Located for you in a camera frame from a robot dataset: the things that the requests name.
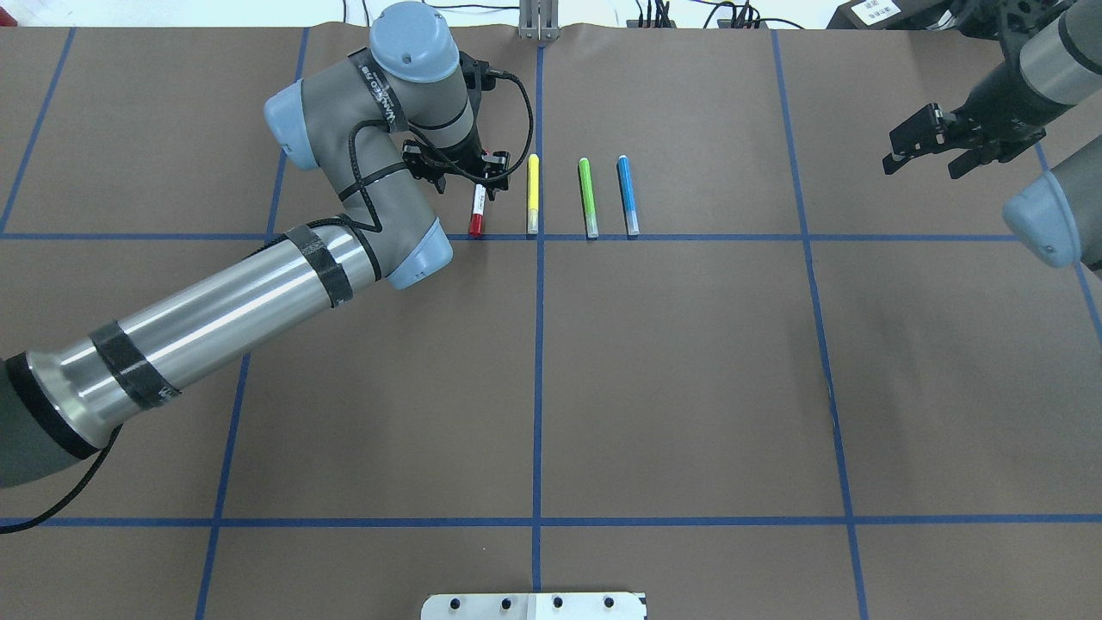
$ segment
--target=gray robot arm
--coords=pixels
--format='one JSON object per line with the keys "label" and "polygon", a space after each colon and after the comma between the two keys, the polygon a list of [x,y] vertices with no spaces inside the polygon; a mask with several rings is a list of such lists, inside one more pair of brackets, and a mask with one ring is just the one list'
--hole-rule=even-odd
{"label": "gray robot arm", "polygon": [[504,170],[506,157],[482,152],[446,23],[417,2],[388,8],[370,50],[293,84],[264,113],[289,159],[321,167],[346,213],[280,235],[64,350],[4,362],[0,487],[88,458],[125,421],[380,279],[401,289],[445,265],[451,244],[408,165],[417,153],[399,154],[389,131],[408,123],[437,145],[434,161],[443,154],[468,175]]}
{"label": "gray robot arm", "polygon": [[[1044,138],[1047,123],[1102,89],[1102,0],[1069,3],[993,2],[1006,61],[960,108],[943,112],[930,104],[895,128],[885,173],[951,149],[965,149],[949,164],[953,178],[981,164],[1009,161]],[[1003,218],[1046,263],[1081,260],[1102,278],[1099,171],[1102,137],[1007,202]]]}
{"label": "gray robot arm", "polygon": [[929,104],[892,130],[884,172],[953,149],[958,178],[977,165],[1007,162],[1045,137],[1045,126],[1102,88],[1102,0],[1070,3],[992,0],[1001,6],[1005,62],[947,112]]}
{"label": "gray robot arm", "polygon": [[1051,267],[1080,260],[1102,278],[1102,135],[1041,174],[1003,207],[1003,219]]}

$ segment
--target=metal plate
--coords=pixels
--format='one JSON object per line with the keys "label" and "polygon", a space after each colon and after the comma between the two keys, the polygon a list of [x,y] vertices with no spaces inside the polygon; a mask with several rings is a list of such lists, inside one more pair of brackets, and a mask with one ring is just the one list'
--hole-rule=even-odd
{"label": "metal plate", "polygon": [[522,595],[435,595],[421,608],[421,620],[646,620],[647,595],[575,592]]}

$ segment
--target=blue marker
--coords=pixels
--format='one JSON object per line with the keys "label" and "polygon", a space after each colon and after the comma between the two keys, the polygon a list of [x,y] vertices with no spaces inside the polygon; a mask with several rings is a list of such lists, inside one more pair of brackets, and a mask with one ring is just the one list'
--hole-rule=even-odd
{"label": "blue marker", "polygon": [[627,236],[639,233],[639,214],[635,210],[635,186],[631,185],[631,163],[627,155],[616,160],[616,170],[620,176],[620,196],[624,197],[624,219],[627,220]]}

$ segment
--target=grid line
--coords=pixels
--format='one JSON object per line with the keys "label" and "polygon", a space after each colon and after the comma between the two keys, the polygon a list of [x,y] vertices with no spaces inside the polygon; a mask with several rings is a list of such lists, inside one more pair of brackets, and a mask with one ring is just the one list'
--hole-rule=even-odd
{"label": "grid line", "polygon": [[[271,209],[269,211],[268,227],[264,232],[224,232],[224,233],[176,233],[176,232],[154,232],[154,233],[127,233],[127,232],[4,232],[3,229],[10,218],[19,186],[23,173],[29,165],[32,151],[36,142],[39,132],[44,121],[47,108],[56,89],[63,67],[67,59],[72,42],[75,37],[76,29],[69,29],[68,36],[58,58],[56,68],[51,80],[50,88],[43,100],[34,129],[28,141],[20,163],[19,171],[9,193],[4,210],[0,215],[0,239],[28,239],[28,240],[263,240],[273,233],[276,215],[279,206],[282,177],[285,170],[285,154],[280,153],[279,166],[277,170],[276,183],[273,186]],[[300,56],[296,67],[295,79],[301,77],[306,42],[310,29],[302,30],[300,42]],[[209,527],[210,537],[208,541],[207,556],[204,564],[204,576],[201,585],[199,599],[197,601],[196,618],[203,618],[205,603],[209,591],[209,584],[213,576],[213,567],[218,542],[218,534],[222,529],[409,529],[409,527],[525,527],[532,532],[532,586],[534,591],[541,588],[541,529],[542,527],[743,527],[743,526],[842,526],[847,530],[851,550],[851,559],[857,589],[858,609],[861,617],[867,619],[867,606],[865,602],[864,583],[860,564],[860,550],[856,539],[856,526],[906,526],[906,525],[929,525],[929,524],[1102,524],[1102,514],[1094,513],[1023,513],[1023,514],[933,514],[933,515],[855,515],[850,497],[847,474],[845,469],[844,450],[842,446],[842,432],[839,422],[838,405],[834,396],[833,379],[830,372],[829,351],[827,349],[825,333],[823,328],[822,308],[819,301],[818,283],[814,276],[812,259],[812,241],[966,241],[966,242],[1005,242],[1016,241],[1013,235],[878,235],[878,233],[812,233],[807,221],[807,214],[803,205],[802,186],[797,161],[793,128],[788,108],[788,98],[784,80],[784,68],[781,65],[780,43],[777,33],[773,33],[774,55],[776,62],[778,87],[780,90],[781,111],[785,121],[786,140],[789,149],[793,191],[797,197],[797,208],[800,216],[800,233],[646,233],[638,237],[628,238],[626,235],[602,235],[597,242],[603,241],[801,241],[804,248],[806,267],[809,278],[809,289],[812,297],[812,307],[815,316],[817,337],[820,345],[820,357],[823,365],[823,372],[828,383],[830,395],[831,415],[834,424],[835,456],[839,467],[840,486],[843,493],[843,505],[845,515],[843,516],[711,516],[711,518],[543,518],[541,507],[542,488],[542,348],[543,348],[543,280],[544,280],[544,249],[547,241],[580,241],[587,240],[583,233],[544,233],[544,209],[543,185],[540,183],[540,228],[537,235],[525,233],[497,233],[484,235],[480,238],[468,235],[449,235],[455,241],[533,241],[537,243],[537,298],[536,298],[536,379],[533,385],[533,463],[532,463],[532,516],[531,518],[440,518],[440,519],[223,519],[228,476],[233,459],[234,446],[236,444],[237,425],[240,409],[245,395],[248,367],[250,358],[246,356],[241,361],[240,377],[237,385],[237,393],[234,403],[234,411],[230,420],[230,428],[227,436],[227,447],[223,461],[223,469],[219,478],[218,496],[216,499],[214,516],[212,519],[158,519],[158,518],[53,518],[43,526],[46,527]],[[536,137],[533,152],[542,159],[542,115],[543,115],[543,54],[544,47],[540,45],[537,50],[537,86],[536,86]],[[1048,162],[1044,149],[1038,143],[1036,152],[1042,170],[1048,170]],[[1079,284],[1085,298],[1085,303],[1093,323],[1095,335],[1102,345],[1102,323],[1100,323],[1098,308],[1094,304],[1092,293],[1087,282],[1087,276],[1081,264],[1076,264]],[[22,519],[0,519],[0,524],[13,524]]]}
{"label": "grid line", "polygon": [[800,164],[796,153],[796,138],[792,132],[792,118],[788,108],[788,91],[785,87],[785,66],[780,55],[780,39],[777,31],[770,31],[773,37],[773,55],[777,65],[777,88],[780,91],[780,111],[785,120],[785,140],[788,144],[788,157],[792,173],[792,189],[796,194],[796,209],[800,218],[800,232],[803,235],[803,261],[808,271],[808,287],[811,292],[811,308],[815,320],[815,336],[819,340],[819,358],[827,381],[827,395],[830,402],[830,415],[833,424],[834,458],[838,461],[838,479],[842,488],[842,508],[845,511],[846,535],[850,541],[850,561],[853,565],[853,581],[857,596],[857,612],[862,620],[868,620],[868,603],[865,597],[865,580],[861,569],[861,548],[857,545],[857,527],[853,522],[853,499],[850,496],[850,475],[845,467],[845,447],[842,444],[842,424],[839,421],[838,399],[834,392],[834,378],[830,368],[830,350],[827,347],[827,331],[823,327],[822,304],[819,300],[819,283],[815,280],[814,257],[811,251],[811,233],[808,227],[808,214],[803,205],[803,185],[800,182]]}
{"label": "grid line", "polygon": [[41,241],[252,241],[263,232],[0,232],[0,239]]}
{"label": "grid line", "polygon": [[[543,161],[543,52],[536,48],[536,154]],[[532,591],[543,589],[543,540],[540,520],[543,516],[543,165],[540,165],[539,229],[536,231],[536,360],[532,400]]]}
{"label": "grid line", "polygon": [[15,171],[15,180],[12,181],[11,189],[8,192],[8,200],[4,203],[3,214],[0,214],[0,232],[3,232],[3,229],[8,226],[8,218],[11,217],[11,211],[15,207],[19,186],[23,183],[23,174],[26,172],[26,166],[31,163],[34,144],[39,141],[39,132],[42,130],[42,123],[46,120],[46,110],[50,109],[54,91],[57,90],[57,83],[61,81],[62,70],[65,68],[65,61],[68,59],[68,53],[73,47],[73,40],[75,37],[76,28],[74,26],[69,29],[68,36],[65,37],[65,45],[62,47],[61,56],[57,57],[57,66],[54,67],[54,75],[50,78],[50,87],[46,89],[46,96],[42,99],[39,116],[34,119],[34,128],[31,129],[31,137],[26,139],[26,148],[23,149],[23,159],[19,162],[19,170]]}
{"label": "grid line", "polygon": [[[25,518],[2,518],[14,525]],[[246,518],[222,519],[220,529],[462,529],[523,527],[819,527],[854,525],[1102,524],[1099,513],[871,514],[814,516],[528,516],[478,518]],[[213,519],[55,516],[40,527],[210,527]]]}
{"label": "grid line", "polygon": [[[310,42],[310,29],[302,29],[299,41],[299,62],[294,66],[294,81],[302,78],[302,67],[306,62],[306,44]],[[268,227],[264,228],[266,240],[276,236],[276,214],[279,211],[279,198],[283,193],[283,172],[287,170],[287,153],[279,150],[279,165],[276,167],[276,186],[272,188],[272,203],[268,210]]]}
{"label": "grid line", "polygon": [[[310,28],[302,29],[299,41],[299,62],[294,68],[294,79],[302,78],[302,67],[306,59],[306,43],[310,41]],[[268,229],[266,237],[271,238],[272,229],[276,226],[276,216],[279,211],[279,198],[283,185],[283,170],[287,166],[287,154],[280,149],[279,167],[276,173],[276,182],[272,184],[271,207],[268,213]],[[234,395],[234,410],[229,418],[229,432],[226,434],[226,452],[223,455],[222,471],[218,476],[218,496],[215,499],[214,516],[210,524],[210,537],[207,541],[206,561],[203,563],[203,579],[199,583],[199,595],[195,603],[195,620],[203,620],[206,614],[207,595],[210,591],[210,580],[214,576],[214,563],[218,551],[218,536],[222,532],[222,515],[226,507],[226,490],[229,487],[229,471],[234,464],[234,448],[237,446],[237,429],[241,420],[241,406],[245,403],[245,387],[249,380],[249,365],[252,355],[246,353],[241,358],[241,369],[237,380],[237,392]]]}
{"label": "grid line", "polygon": [[229,417],[229,432],[226,434],[226,450],[223,454],[222,471],[218,476],[218,494],[215,498],[214,516],[210,518],[210,537],[207,540],[206,559],[203,562],[203,579],[199,581],[199,596],[195,603],[196,620],[202,620],[206,613],[207,594],[210,591],[215,555],[218,550],[218,535],[222,532],[222,514],[226,505],[226,489],[229,486],[229,467],[234,460],[234,447],[237,444],[237,426],[241,418],[241,404],[245,402],[245,384],[249,379],[249,363],[251,360],[251,353],[246,355],[241,359],[241,368],[237,378],[237,392],[234,395],[234,409]]}

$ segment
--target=white label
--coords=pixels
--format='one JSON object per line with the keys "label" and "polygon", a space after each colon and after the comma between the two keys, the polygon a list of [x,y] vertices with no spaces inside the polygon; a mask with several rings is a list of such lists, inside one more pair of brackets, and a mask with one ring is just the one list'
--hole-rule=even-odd
{"label": "white label", "polygon": [[475,199],[471,207],[471,213],[482,215],[486,208],[486,185],[475,184]]}
{"label": "white label", "polygon": [[903,12],[892,0],[867,0],[860,4],[854,4],[851,9],[853,9],[853,14],[865,22],[865,25],[873,25]]}

